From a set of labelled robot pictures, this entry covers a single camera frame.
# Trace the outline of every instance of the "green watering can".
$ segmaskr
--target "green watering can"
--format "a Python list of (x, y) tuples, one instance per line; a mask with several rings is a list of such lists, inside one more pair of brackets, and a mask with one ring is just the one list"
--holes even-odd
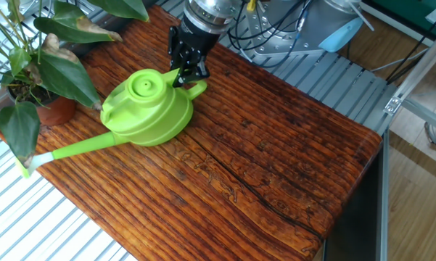
[(178, 135), (192, 118), (192, 99), (199, 96), (207, 84), (203, 80), (186, 90), (172, 87), (178, 70), (161, 74), (145, 69), (135, 72), (116, 87), (103, 103), (102, 123), (110, 132), (75, 144), (34, 156), (29, 168), (19, 160), (22, 176), (30, 174), (42, 164), (97, 149), (128, 142), (141, 146), (155, 146)]

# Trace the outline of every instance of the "wooden tabletop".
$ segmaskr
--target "wooden tabletop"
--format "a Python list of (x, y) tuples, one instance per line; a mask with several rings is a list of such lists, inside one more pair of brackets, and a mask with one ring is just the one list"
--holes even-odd
[[(144, 68), (167, 72), (168, 28), (159, 7), (132, 22), (124, 43), (83, 58), (102, 97)], [(38, 171), (139, 260), (311, 260), (382, 139), (217, 45), (208, 90), (176, 138), (124, 144)], [(78, 106), (43, 127), (38, 152), (106, 132)]]

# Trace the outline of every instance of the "green leaf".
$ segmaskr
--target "green leaf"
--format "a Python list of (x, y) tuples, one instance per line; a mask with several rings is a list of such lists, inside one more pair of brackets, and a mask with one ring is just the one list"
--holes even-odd
[(9, 63), (13, 75), (17, 75), (24, 67), (28, 66), (30, 60), (30, 55), (23, 48), (15, 47), (9, 51)]
[(101, 7), (111, 15), (148, 21), (148, 13), (142, 0), (89, 0), (91, 4)]
[(100, 109), (100, 98), (86, 69), (74, 53), (60, 49), (58, 38), (49, 34), (41, 47), (41, 64), (37, 54), (32, 63), (41, 75), (40, 86), (60, 96), (74, 99), (81, 104)]
[(24, 75), (16, 75), (13, 76), (11, 71), (6, 71), (1, 77), (1, 87), (6, 88), (9, 84), (11, 84), (14, 80), (20, 80), (24, 83), (30, 84), (30, 81)]
[(55, 16), (51, 19), (36, 18), (34, 26), (43, 33), (54, 33), (61, 40), (73, 43), (123, 40), (119, 34), (95, 25), (75, 5), (56, 1), (54, 11)]
[(0, 131), (13, 154), (25, 167), (29, 167), (36, 153), (40, 124), (36, 106), (29, 101), (0, 111)]

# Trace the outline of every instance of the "blue object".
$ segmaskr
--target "blue object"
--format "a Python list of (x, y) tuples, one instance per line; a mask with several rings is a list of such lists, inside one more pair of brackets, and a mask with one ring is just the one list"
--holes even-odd
[(363, 20), (357, 17), (350, 22), (347, 22), (339, 30), (336, 30), (333, 34), (324, 39), (324, 41), (322, 41), (318, 47), (328, 52), (339, 51), (340, 48), (342, 48), (348, 43), (349, 40), (351, 40), (351, 38), (353, 38), (353, 36), (355, 36), (362, 25)]

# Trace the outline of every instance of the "flower pot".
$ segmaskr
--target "flower pot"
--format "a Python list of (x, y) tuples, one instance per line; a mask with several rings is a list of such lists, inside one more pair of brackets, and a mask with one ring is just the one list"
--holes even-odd
[[(9, 97), (14, 101), (16, 96), (7, 88)], [(54, 94), (51, 100), (42, 102), (44, 107), (36, 104), (37, 114), (41, 124), (47, 126), (59, 125), (71, 120), (75, 114), (75, 101)]]

